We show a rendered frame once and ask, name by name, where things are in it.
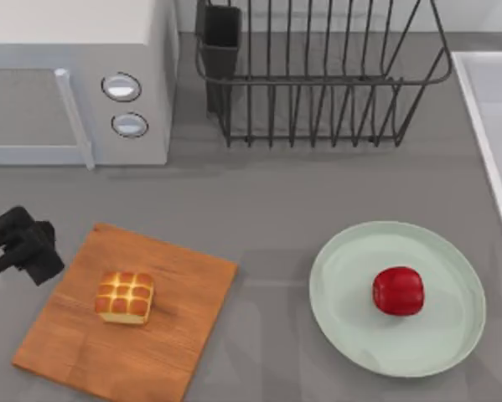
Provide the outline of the golden square bread loaf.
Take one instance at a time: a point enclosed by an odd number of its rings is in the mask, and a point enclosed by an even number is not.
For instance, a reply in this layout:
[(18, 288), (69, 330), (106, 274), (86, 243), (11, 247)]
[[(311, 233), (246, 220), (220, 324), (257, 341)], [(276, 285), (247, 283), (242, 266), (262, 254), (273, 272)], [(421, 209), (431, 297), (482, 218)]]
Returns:
[(149, 274), (108, 271), (97, 288), (95, 312), (104, 322), (144, 325), (149, 319), (154, 290)]

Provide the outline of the wooden cutting board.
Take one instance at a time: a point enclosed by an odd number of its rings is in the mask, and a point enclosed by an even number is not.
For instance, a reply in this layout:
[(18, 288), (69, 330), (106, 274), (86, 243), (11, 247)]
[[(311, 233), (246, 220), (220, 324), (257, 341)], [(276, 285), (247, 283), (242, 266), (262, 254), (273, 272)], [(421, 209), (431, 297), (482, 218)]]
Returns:
[[(147, 323), (105, 323), (96, 314), (108, 271), (153, 278)], [(236, 272), (234, 262), (96, 224), (13, 365), (111, 402), (181, 402)]]

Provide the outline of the microwave glass door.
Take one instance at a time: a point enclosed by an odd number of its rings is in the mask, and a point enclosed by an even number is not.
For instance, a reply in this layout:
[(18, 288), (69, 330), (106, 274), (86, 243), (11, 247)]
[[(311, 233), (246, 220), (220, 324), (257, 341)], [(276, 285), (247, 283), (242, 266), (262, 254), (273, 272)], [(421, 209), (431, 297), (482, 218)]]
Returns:
[(55, 70), (0, 69), (0, 166), (85, 166)]

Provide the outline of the small round microwave knob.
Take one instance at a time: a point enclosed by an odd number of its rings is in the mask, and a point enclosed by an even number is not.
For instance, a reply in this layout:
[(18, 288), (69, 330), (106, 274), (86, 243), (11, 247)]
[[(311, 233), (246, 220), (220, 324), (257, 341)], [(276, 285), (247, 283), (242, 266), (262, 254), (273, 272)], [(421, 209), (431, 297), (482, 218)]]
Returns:
[(147, 133), (149, 125), (143, 116), (128, 112), (113, 116), (111, 119), (111, 128), (120, 137), (139, 138)]

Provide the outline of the large round microwave knob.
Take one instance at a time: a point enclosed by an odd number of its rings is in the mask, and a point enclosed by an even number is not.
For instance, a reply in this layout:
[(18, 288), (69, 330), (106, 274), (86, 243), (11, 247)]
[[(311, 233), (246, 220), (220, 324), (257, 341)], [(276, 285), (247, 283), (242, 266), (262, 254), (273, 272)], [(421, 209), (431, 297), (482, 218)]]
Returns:
[(116, 102), (132, 102), (142, 94), (140, 82), (124, 72), (104, 77), (101, 89), (109, 99)]

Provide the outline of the pale microwave oven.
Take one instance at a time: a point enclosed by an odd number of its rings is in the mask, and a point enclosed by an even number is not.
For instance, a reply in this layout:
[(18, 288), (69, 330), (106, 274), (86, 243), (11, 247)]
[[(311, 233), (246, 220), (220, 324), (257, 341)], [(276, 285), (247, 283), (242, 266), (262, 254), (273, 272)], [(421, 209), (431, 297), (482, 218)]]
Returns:
[[(179, 38), (173, 0), (0, 0), (0, 69), (71, 73), (98, 166), (163, 165), (173, 123)], [(124, 72), (142, 94), (116, 102), (101, 80)], [(111, 119), (133, 112), (149, 125), (118, 136)]]

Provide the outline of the dark cutlery holder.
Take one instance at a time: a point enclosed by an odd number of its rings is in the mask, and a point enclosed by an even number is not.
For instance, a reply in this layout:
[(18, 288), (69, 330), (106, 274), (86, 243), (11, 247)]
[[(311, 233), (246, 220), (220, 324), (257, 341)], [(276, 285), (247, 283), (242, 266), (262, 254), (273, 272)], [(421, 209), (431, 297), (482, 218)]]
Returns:
[(231, 5), (214, 5), (197, 0), (195, 34), (204, 66), (207, 111), (223, 113), (224, 93), (230, 89), (219, 84), (231, 80), (241, 46), (241, 10)]

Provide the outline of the red bell pepper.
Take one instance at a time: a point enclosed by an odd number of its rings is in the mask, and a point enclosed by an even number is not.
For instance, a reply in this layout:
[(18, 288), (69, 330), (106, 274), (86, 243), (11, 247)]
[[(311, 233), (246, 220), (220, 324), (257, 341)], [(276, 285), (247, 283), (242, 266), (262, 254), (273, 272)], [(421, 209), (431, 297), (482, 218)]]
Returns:
[(375, 307), (387, 315), (416, 315), (425, 302), (422, 277), (408, 266), (387, 268), (373, 280), (372, 298)]

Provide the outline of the pale green plate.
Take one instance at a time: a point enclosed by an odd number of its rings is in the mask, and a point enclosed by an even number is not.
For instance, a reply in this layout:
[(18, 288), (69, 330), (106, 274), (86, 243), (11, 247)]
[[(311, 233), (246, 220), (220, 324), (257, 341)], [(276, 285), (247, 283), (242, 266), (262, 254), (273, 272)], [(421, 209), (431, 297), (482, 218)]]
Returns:
[[(374, 279), (406, 266), (422, 278), (421, 311), (398, 317), (373, 301)], [(370, 221), (333, 236), (309, 274), (313, 316), (329, 342), (371, 372), (397, 378), (440, 374), (473, 352), (484, 333), (484, 288), (463, 253), (423, 227)]]

